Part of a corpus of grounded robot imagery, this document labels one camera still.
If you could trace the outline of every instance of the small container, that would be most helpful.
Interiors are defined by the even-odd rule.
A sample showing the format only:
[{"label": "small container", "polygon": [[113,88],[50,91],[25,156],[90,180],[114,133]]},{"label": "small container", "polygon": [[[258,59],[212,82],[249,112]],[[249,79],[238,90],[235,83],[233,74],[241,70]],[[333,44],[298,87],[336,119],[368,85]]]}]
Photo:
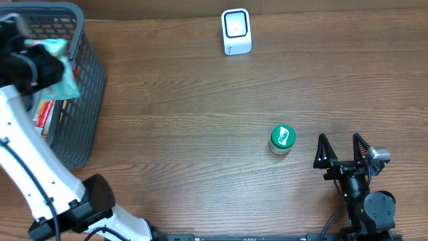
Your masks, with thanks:
[{"label": "small container", "polygon": [[293,128],[288,125],[280,125],[272,131],[268,145],[273,153],[284,155],[290,151],[294,141],[296,141],[296,133]]}]

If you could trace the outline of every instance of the jar lid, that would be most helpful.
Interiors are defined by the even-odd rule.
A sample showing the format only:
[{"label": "jar lid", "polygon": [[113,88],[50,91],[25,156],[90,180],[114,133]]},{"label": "jar lid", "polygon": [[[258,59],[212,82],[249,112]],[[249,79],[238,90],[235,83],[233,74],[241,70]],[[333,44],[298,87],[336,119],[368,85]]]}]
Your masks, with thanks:
[{"label": "jar lid", "polygon": [[289,149],[296,140],[293,128],[287,125],[277,126],[270,136],[272,144],[279,149]]}]

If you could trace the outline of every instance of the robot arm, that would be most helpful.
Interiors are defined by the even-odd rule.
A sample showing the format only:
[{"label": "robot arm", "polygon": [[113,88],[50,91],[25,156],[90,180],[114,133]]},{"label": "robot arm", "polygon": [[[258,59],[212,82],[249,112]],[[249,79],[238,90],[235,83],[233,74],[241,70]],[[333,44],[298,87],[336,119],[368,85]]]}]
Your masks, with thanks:
[{"label": "robot arm", "polygon": [[30,237],[59,240],[60,232],[73,230],[109,240],[152,240],[153,228],[116,205],[101,175],[80,181],[36,133],[21,95],[60,81],[64,68],[44,47],[37,46],[37,52],[25,48],[18,15],[3,17],[0,23],[0,165],[31,209],[35,221]]},{"label": "robot arm", "polygon": [[[58,215],[60,231],[92,232],[107,227],[125,240],[150,241],[152,235],[145,220],[136,218],[115,204],[114,195],[101,175],[84,182],[74,177],[36,133],[17,89],[0,88],[0,138],[2,145],[25,163],[50,198]],[[0,164],[25,197],[35,221],[29,230],[34,240],[54,235],[49,206],[28,173],[7,148],[0,148]],[[109,232],[97,234],[109,240],[121,240]]]},{"label": "robot arm", "polygon": [[386,149],[371,147],[358,133],[352,139],[354,161],[339,161],[325,134],[318,139],[314,168],[327,169],[324,180],[333,180],[345,201],[327,222],[321,238],[332,219],[347,210],[352,226],[340,230],[340,240],[393,240],[390,230],[395,228],[395,198],[387,191],[371,193],[369,189],[372,175],[378,175],[387,166],[391,154]]}]

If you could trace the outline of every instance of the gray plastic basket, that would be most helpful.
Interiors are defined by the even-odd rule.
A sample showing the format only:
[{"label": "gray plastic basket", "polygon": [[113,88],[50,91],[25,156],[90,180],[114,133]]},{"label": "gray plastic basket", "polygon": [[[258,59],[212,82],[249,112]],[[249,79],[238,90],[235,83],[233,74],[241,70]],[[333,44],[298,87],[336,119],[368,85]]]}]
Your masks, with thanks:
[{"label": "gray plastic basket", "polygon": [[68,169],[84,167],[92,150],[106,77],[83,31],[82,10],[66,2],[0,3],[0,15],[7,13],[23,16],[33,39],[68,40],[68,60],[82,96],[65,102],[55,101],[46,141]]}]

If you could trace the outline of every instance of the wooden table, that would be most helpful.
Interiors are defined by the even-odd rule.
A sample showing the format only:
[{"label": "wooden table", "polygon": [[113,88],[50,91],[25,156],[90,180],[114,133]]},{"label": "wooden table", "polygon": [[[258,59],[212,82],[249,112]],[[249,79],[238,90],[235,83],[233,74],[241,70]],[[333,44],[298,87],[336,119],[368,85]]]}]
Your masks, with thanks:
[{"label": "wooden table", "polygon": [[[74,173],[101,173],[118,204],[164,232],[320,232],[343,200],[312,168],[318,135],[351,160],[359,132],[392,153],[371,189],[397,198],[394,233],[425,240],[427,20],[428,9],[254,15],[251,53],[229,57],[219,17],[87,23],[108,84],[90,164]],[[280,124],[297,132],[286,157],[267,147]],[[26,239],[29,208],[0,178],[0,239]]]}]

